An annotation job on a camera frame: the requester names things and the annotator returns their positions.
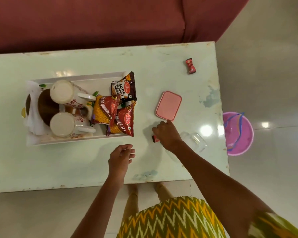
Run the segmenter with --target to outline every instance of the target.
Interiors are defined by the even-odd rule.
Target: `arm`
[[[119,189],[124,184],[128,165],[135,157],[132,145],[120,145],[110,155],[109,174],[95,200],[71,238],[103,238]]]
[[[193,177],[207,203],[231,238],[247,237],[257,211],[273,211],[246,187],[192,151],[170,120],[152,129],[161,144],[174,153]]]

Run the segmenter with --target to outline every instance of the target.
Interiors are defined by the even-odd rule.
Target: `coffee table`
[[[192,75],[185,64],[188,58],[197,70]],[[20,111],[26,80],[119,71],[135,72],[134,137],[25,145],[27,129]],[[179,132],[201,135],[207,148],[200,155],[229,174],[213,42],[0,55],[0,192],[102,185],[110,152],[126,143],[133,144],[136,158],[125,183],[192,179],[151,138],[151,128],[161,121],[156,105],[166,90],[182,96],[174,120]]]

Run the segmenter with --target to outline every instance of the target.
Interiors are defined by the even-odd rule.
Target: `person's right hand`
[[[162,146],[171,152],[182,141],[180,134],[170,120],[167,120],[167,123],[162,121],[157,127],[152,128],[152,132],[160,140]]]

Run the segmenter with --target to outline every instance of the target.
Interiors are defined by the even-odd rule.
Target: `white mug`
[[[59,137],[77,137],[85,132],[96,132],[86,118],[66,112],[54,115],[50,122],[50,128],[53,134]]]
[[[81,87],[66,80],[59,80],[50,89],[51,99],[58,104],[69,105],[73,108],[82,108],[87,101],[95,101],[96,97],[88,94]]]

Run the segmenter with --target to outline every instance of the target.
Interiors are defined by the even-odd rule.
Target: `mug handle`
[[[78,93],[77,94],[80,98],[86,99],[88,101],[94,102],[96,100],[96,97],[90,94],[83,94],[83,93]]]
[[[82,132],[89,132],[89,133],[95,133],[96,132],[96,129],[94,129],[93,127],[78,127],[77,128],[79,131],[82,131]]]

